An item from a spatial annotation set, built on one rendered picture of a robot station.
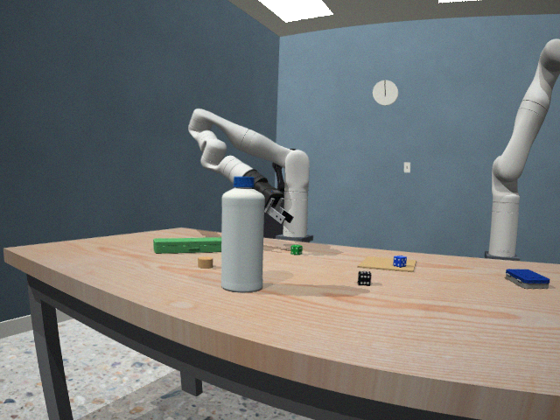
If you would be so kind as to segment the small tan cylinder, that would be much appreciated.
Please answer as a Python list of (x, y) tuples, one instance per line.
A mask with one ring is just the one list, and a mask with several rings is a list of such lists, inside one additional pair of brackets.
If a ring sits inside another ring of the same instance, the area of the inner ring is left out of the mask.
[(213, 267), (213, 258), (208, 256), (199, 257), (198, 267), (201, 269), (211, 269)]

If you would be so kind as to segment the tan square mat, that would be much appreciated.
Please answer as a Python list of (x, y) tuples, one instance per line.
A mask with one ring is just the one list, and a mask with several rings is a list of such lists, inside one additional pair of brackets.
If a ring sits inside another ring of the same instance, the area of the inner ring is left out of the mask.
[(405, 267), (393, 266), (394, 258), (368, 256), (357, 268), (413, 272), (417, 260), (407, 260)]

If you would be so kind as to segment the white plastic bottle with blue cap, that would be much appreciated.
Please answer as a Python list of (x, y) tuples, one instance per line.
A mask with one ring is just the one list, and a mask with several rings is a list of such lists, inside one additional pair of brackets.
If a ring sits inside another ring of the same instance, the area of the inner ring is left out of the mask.
[(233, 292), (263, 287), (265, 197), (254, 177), (234, 177), (234, 189), (222, 195), (221, 287)]

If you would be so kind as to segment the green die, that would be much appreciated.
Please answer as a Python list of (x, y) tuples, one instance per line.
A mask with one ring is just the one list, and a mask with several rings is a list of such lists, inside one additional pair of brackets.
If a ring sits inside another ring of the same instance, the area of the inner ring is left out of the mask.
[(297, 255), (298, 256), (298, 255), (302, 254), (302, 249), (303, 249), (303, 246), (301, 246), (301, 245), (292, 245), (291, 249), (290, 249), (290, 253), (292, 255)]

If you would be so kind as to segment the blue die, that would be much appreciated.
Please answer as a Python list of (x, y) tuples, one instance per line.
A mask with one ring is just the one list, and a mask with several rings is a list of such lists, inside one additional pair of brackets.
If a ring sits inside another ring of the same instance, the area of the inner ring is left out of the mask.
[(405, 267), (407, 262), (407, 257), (402, 255), (394, 256), (394, 263), (393, 266), (396, 267)]

